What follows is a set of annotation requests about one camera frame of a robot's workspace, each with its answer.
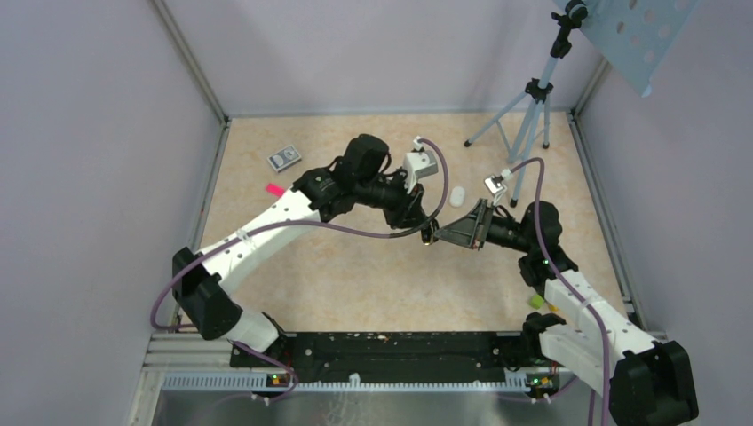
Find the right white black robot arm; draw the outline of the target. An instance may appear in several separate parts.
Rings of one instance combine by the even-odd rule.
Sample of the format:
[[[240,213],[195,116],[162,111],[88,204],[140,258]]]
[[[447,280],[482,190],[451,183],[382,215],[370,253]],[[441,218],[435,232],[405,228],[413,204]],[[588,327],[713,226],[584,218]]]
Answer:
[[[687,351],[661,342],[631,322],[592,286],[559,244],[558,209],[534,201],[524,217],[500,217],[487,200],[435,231],[439,241],[467,249],[486,244],[522,253],[520,275],[557,308],[533,313],[523,325],[523,359],[568,368],[608,405],[618,425],[680,425],[699,415]]]

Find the white earbud charging case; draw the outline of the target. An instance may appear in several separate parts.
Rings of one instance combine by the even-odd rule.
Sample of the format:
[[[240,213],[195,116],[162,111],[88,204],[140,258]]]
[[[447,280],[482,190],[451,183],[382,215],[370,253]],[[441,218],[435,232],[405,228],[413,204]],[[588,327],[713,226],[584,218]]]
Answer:
[[[460,208],[464,205],[466,191],[462,186],[455,186],[449,195],[448,204],[453,208]]]

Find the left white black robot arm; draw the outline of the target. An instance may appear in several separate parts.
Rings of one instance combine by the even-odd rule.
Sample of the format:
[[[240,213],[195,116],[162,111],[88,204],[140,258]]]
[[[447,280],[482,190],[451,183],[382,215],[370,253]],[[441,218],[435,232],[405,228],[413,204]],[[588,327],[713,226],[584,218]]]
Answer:
[[[331,164],[310,169],[267,210],[224,239],[198,251],[182,248],[172,258],[172,294],[191,327],[206,341],[226,339],[250,347],[251,356],[273,367],[284,356],[280,331],[262,312],[234,300],[238,287],[262,263],[315,227],[367,238],[390,240],[420,233],[431,244],[443,204],[426,213],[421,178],[436,173],[448,182],[447,161],[439,147],[417,137],[401,166],[392,172],[389,146],[360,134]],[[374,233],[333,224],[333,219],[362,205],[383,212],[390,233]]]

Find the small black case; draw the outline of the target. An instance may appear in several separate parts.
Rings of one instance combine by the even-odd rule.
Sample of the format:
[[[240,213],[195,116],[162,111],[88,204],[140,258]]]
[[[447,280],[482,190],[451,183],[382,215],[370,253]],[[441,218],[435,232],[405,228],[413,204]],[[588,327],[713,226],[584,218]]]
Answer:
[[[424,245],[432,245],[435,242],[434,228],[426,226],[420,230],[421,241]]]

